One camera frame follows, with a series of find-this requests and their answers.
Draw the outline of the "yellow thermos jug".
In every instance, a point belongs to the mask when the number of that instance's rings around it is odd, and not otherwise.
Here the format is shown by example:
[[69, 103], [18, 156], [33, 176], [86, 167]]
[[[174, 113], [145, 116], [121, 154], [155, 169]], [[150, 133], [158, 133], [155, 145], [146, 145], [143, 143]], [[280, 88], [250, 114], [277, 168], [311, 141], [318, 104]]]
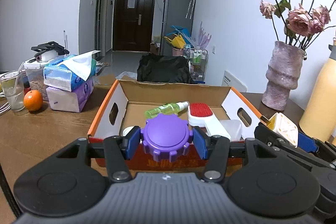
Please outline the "yellow thermos jug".
[[335, 130], [335, 44], [329, 45], [329, 50], [299, 121], [303, 133], [321, 141], [328, 141]]

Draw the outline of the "clear food container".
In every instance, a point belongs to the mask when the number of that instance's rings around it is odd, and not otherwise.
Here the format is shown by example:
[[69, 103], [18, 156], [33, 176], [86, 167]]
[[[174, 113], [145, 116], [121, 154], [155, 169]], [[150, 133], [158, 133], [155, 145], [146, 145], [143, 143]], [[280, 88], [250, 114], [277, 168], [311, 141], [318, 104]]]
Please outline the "clear food container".
[[37, 90], [41, 93], [43, 100], [48, 101], [47, 85], [44, 84], [44, 67], [49, 65], [49, 61], [36, 61], [35, 59], [30, 59], [24, 62], [23, 67], [26, 72], [26, 76], [29, 81], [30, 89]]

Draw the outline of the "white board on wall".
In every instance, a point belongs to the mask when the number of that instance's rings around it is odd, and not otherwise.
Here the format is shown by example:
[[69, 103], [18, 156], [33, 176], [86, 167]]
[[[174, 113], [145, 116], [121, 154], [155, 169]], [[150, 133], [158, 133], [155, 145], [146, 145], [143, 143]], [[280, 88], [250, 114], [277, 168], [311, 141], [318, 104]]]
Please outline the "white board on wall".
[[247, 86], [242, 83], [239, 79], [237, 79], [232, 73], [229, 71], [224, 71], [224, 76], [222, 80], [222, 86], [233, 87], [239, 92], [247, 92]]

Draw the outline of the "dark entrance door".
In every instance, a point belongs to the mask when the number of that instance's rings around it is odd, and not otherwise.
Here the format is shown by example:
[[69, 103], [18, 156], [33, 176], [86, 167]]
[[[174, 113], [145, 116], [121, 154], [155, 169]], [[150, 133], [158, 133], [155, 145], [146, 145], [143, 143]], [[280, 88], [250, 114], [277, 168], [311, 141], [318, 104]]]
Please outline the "dark entrance door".
[[112, 50], [149, 52], [155, 0], [114, 0]]

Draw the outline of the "white plastic box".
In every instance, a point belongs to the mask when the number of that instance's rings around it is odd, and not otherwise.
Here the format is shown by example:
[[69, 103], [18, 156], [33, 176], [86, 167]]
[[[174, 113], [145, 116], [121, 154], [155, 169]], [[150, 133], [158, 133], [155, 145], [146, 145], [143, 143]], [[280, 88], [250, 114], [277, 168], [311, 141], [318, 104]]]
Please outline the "white plastic box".
[[231, 137], [231, 141], [240, 141], [243, 128], [239, 120], [220, 120], [221, 125], [226, 129]]

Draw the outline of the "pink ceramic vase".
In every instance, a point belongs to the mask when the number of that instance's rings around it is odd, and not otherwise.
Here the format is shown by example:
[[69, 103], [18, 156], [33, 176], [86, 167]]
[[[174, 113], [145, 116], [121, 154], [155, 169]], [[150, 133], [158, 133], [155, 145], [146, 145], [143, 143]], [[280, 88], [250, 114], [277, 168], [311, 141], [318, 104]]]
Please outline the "pink ceramic vase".
[[298, 86], [304, 54], [301, 48], [274, 42], [265, 75], [268, 83], [261, 99], [265, 106], [277, 111], [285, 109], [290, 91]]

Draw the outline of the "grey refrigerator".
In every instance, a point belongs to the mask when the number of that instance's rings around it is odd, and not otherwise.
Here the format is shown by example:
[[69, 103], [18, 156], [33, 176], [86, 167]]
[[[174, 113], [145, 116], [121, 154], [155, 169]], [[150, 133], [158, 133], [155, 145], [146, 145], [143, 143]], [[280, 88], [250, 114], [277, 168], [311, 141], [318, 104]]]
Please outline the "grey refrigerator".
[[193, 29], [193, 17], [190, 18], [190, 12], [193, 0], [164, 0], [163, 1], [163, 17], [161, 28], [161, 45], [159, 54], [164, 56], [172, 55], [172, 46], [164, 38], [175, 31], [174, 26], [185, 28], [189, 34]]

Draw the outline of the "green spray bottle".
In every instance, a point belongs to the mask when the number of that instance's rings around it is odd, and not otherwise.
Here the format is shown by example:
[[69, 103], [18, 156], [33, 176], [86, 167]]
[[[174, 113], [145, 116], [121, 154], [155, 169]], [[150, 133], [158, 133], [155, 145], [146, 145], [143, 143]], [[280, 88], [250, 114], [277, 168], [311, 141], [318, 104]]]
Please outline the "green spray bottle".
[[187, 109], [189, 102], [177, 102], [177, 103], [168, 103], [162, 106], [158, 106], [154, 109], [145, 111], [146, 119], [152, 119], [157, 117], [159, 114], [172, 115], [179, 114], [180, 112]]

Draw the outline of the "red cardboard box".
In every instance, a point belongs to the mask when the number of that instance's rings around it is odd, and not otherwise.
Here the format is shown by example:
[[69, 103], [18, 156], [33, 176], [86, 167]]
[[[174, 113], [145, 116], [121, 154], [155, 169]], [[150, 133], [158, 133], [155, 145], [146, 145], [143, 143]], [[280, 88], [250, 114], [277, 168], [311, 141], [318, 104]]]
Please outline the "red cardboard box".
[[253, 138], [261, 113], [236, 89], [116, 80], [88, 131], [91, 143], [119, 138], [129, 169], [186, 171], [205, 166], [202, 136]]

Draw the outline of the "white red lint brush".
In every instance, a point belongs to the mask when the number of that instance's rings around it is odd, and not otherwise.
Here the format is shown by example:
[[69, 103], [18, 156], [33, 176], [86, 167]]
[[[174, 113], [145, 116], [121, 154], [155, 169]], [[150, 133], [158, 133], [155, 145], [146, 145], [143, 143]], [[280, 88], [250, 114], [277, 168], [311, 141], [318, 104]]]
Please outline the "white red lint brush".
[[210, 136], [222, 136], [231, 140], [231, 136], [222, 126], [210, 107], [205, 103], [191, 103], [188, 106], [188, 120], [192, 127], [205, 128]]

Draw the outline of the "purple gear lid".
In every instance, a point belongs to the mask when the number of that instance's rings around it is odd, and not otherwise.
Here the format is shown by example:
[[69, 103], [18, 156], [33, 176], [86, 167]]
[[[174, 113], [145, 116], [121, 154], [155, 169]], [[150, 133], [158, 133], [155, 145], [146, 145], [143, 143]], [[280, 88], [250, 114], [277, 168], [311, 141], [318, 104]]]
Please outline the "purple gear lid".
[[188, 121], [176, 114], [158, 114], [146, 121], [141, 129], [141, 140], [144, 153], [150, 154], [154, 161], [174, 162], [188, 154], [193, 132], [189, 129]]

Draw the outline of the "purple tissue pack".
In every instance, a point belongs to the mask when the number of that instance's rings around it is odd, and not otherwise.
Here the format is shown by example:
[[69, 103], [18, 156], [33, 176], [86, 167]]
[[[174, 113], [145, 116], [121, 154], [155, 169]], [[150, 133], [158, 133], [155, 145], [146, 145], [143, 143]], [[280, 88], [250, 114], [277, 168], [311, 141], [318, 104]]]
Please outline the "purple tissue pack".
[[46, 89], [49, 105], [52, 110], [80, 113], [94, 89], [93, 78], [83, 82], [72, 92], [53, 87]]

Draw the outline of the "open cardboard box floor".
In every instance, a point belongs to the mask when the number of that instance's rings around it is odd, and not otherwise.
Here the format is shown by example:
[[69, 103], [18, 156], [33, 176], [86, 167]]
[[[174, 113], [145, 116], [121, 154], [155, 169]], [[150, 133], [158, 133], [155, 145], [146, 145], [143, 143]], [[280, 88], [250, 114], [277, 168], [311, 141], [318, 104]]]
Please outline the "open cardboard box floor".
[[134, 72], [122, 72], [117, 76], [113, 74], [98, 76], [96, 78], [97, 85], [112, 85], [115, 80], [130, 80], [136, 81], [137, 80], [137, 73]]

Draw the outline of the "clear glass cup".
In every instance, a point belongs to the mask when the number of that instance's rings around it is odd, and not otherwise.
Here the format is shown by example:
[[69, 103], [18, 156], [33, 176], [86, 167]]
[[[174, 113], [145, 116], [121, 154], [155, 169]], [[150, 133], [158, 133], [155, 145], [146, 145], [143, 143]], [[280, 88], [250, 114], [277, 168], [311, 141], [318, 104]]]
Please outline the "clear glass cup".
[[23, 72], [12, 71], [1, 75], [1, 86], [3, 93], [9, 102], [10, 108], [13, 111], [21, 111], [25, 108], [24, 100], [24, 84]]

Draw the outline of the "black cloth covered chair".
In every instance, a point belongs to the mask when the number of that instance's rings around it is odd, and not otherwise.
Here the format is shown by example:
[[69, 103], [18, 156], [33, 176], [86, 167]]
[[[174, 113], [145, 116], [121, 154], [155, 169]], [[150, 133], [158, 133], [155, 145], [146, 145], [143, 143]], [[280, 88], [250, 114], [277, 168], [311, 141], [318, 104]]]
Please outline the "black cloth covered chair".
[[137, 69], [137, 81], [149, 83], [194, 84], [189, 64], [183, 56], [143, 55]]

